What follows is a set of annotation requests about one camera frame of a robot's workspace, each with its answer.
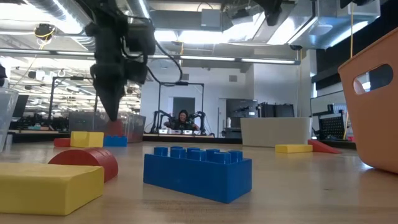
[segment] blue foam block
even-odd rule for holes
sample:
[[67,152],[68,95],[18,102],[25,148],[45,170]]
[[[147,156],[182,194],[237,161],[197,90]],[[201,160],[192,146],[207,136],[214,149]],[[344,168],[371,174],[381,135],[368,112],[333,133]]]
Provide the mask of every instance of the blue foam block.
[[230,203],[251,191],[252,160],[241,151],[219,152],[164,147],[144,158],[144,183]]
[[105,136],[104,137],[104,146],[109,147],[126,147],[127,146],[127,137],[125,136]]

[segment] metal frame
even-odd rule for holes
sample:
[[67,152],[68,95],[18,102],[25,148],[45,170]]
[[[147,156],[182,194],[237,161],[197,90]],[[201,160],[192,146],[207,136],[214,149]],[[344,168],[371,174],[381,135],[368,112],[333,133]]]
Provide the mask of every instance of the metal frame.
[[[159,83],[159,96],[157,99],[157,111],[160,110],[160,91],[162,89],[162,85],[164,85],[164,84],[173,85],[175,83],[172,83],[172,82],[160,82]],[[188,84],[187,86],[189,86],[189,85],[200,85],[201,86],[201,111],[203,112],[203,99],[204,99],[204,95],[205,95],[205,84],[203,84],[203,83],[187,83],[187,84]],[[160,122],[160,115],[158,114],[157,115],[157,124],[156,124],[157,127],[159,126],[159,122]]]
[[[49,106],[49,117],[47,119],[47,122],[51,121],[51,112],[52,112],[52,102],[54,100],[54,90],[55,90],[55,81],[57,79],[69,79],[69,80],[92,80],[93,78],[86,78],[86,77],[52,77],[52,83],[51,83],[51,95],[50,95],[50,106]],[[98,105],[98,94],[96,93],[95,95],[95,104],[94,104],[94,112],[97,112],[97,105]]]

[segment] yellow block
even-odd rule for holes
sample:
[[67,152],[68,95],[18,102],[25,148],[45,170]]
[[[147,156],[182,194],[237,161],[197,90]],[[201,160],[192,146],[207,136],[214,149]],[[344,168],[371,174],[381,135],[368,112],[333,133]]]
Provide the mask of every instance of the yellow block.
[[0,163],[2,213],[68,215],[103,190],[103,167]]
[[296,152],[312,152],[311,145],[276,145],[275,152],[296,153]]
[[103,147],[104,133],[88,131],[72,131],[70,146],[72,147]]

